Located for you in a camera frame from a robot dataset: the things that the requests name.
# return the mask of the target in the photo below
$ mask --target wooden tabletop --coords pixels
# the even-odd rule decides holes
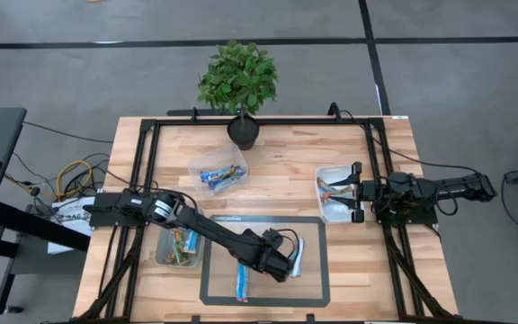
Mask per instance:
[[[128,180],[140,122],[139,117],[121,118],[112,147],[109,170]],[[409,120],[385,117],[385,125],[389,146],[418,158]],[[226,127],[164,126],[160,136],[154,179],[161,187],[192,195],[208,217],[220,214],[319,216],[314,185],[318,167],[351,165],[354,161],[361,161],[362,179],[372,179],[369,151],[360,127],[269,125],[262,126],[255,146],[243,152],[249,165],[246,183],[209,198],[194,190],[187,164],[206,151],[229,144]],[[142,176],[148,149],[144,152]],[[381,173],[384,173],[382,157],[378,158]],[[392,159],[396,171],[412,172],[417,176],[422,174],[417,163],[397,155],[392,155]],[[105,178],[107,192],[120,192],[126,187],[127,184],[112,176]],[[154,257],[160,228],[148,226],[141,250],[131,320],[191,320],[192,315],[201,315],[201,320],[216,321],[305,320],[309,313],[315,314],[316,320],[395,320],[397,311],[383,233],[369,209],[366,208],[363,224],[326,226],[331,301],[325,308],[205,306],[199,298],[201,262],[188,270],[156,264]],[[425,226],[411,225],[408,231],[418,276],[444,308],[456,312],[439,239]],[[91,238],[74,316],[86,311],[97,297],[111,233],[111,228],[101,228]],[[128,247],[133,237],[132,231]],[[117,239],[107,267],[107,279],[111,277],[116,246]],[[407,312],[412,314],[408,283],[404,275],[401,277]],[[115,315],[122,314],[126,288],[127,276],[120,286]]]

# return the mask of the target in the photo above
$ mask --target black plant pot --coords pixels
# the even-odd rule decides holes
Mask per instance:
[[[251,116],[244,116],[244,121],[241,116],[235,117],[227,125],[227,134],[239,149],[246,150],[253,147],[257,136],[259,135],[259,123]]]

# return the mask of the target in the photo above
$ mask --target black metal frame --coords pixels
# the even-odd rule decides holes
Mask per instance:
[[[153,119],[145,119],[141,121],[141,125],[139,128],[139,136],[138,136],[138,145],[137,151],[135,153],[135,158],[133,162],[133,169],[131,171],[131,179],[129,181],[129,188],[140,189],[143,188],[145,191],[149,191],[150,184],[153,180],[154,170],[155,170],[155,157],[157,153],[157,146],[159,142],[159,134],[161,127],[164,126],[182,126],[182,125],[227,125],[231,117],[208,117],[201,118],[198,117],[198,113],[196,109],[193,109],[191,118],[185,118],[180,120],[153,120]],[[335,103],[331,104],[329,111],[327,113],[327,117],[321,118],[306,118],[306,117],[295,117],[295,118],[261,118],[257,117],[257,122],[260,125],[293,125],[293,124],[310,124],[310,125],[354,125],[361,126],[365,132],[365,138],[367,140],[369,157],[370,157],[370,165],[371,172],[373,174],[373,180],[379,184],[380,183],[380,164],[377,158],[378,152],[375,149],[375,143],[373,142],[373,129],[379,134],[379,142],[381,146],[381,153],[385,161],[386,171],[387,173],[393,172],[393,164],[390,157],[389,152],[389,144],[387,141],[387,134],[385,132],[385,124],[382,118],[348,118],[344,119],[339,112],[339,108]],[[145,149],[147,132],[152,131],[153,136],[151,138],[151,142],[149,144],[149,154],[147,160],[147,170],[145,174],[145,182],[143,185],[137,185],[139,178],[139,170],[140,170],[140,162],[143,157],[143,152]],[[388,263],[389,270],[391,272],[391,279],[393,283],[393,292],[395,297],[395,302],[397,304],[397,314],[400,319],[404,319],[407,317],[406,314],[406,306],[405,306],[405,298],[403,295],[403,289],[401,286],[400,275],[397,266],[397,260],[389,253],[388,245],[394,245],[393,233],[391,230],[391,226],[387,223],[382,224],[383,234],[385,236],[385,243],[388,250]],[[120,241],[118,245],[118,253],[116,256],[115,264],[118,265],[122,262],[124,255],[123,253],[119,253],[120,251],[125,251],[125,245],[127,242],[127,234],[129,232],[129,227],[124,227],[121,231]],[[143,231],[144,227],[137,227],[137,231]],[[415,267],[413,263],[413,257],[411,255],[411,247],[408,240],[408,234],[406,232],[405,225],[400,225],[398,227],[399,238],[401,240],[401,245],[403,248],[403,258],[406,262],[406,275],[415,275]],[[133,297],[135,292],[135,287],[137,284],[137,273],[138,273],[138,261],[135,262],[130,270],[129,270],[129,280],[127,285],[127,292],[125,296],[125,307],[123,310],[123,318],[130,319],[131,309],[133,305]],[[424,317],[423,304],[421,301],[421,297],[419,293],[415,291],[412,287],[413,294],[413,304],[415,306],[415,315],[419,319],[429,319]],[[112,302],[114,304],[115,296],[112,296]],[[113,318],[113,309],[114,307],[109,308],[106,312],[106,318],[104,320],[108,320],[109,318]]]

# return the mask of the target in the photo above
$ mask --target white label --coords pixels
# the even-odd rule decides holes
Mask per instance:
[[[162,202],[162,201],[160,201],[160,200],[156,200],[156,201],[155,201],[155,206],[157,206],[157,207],[161,207],[161,208],[166,208],[166,209],[167,209],[167,208],[169,208],[169,206],[167,206],[167,204],[166,204],[166,203],[164,203],[164,202]]]
[[[164,210],[162,210],[161,208],[155,208],[155,213],[157,213],[163,217],[166,217],[166,215],[167,215],[167,213]]]

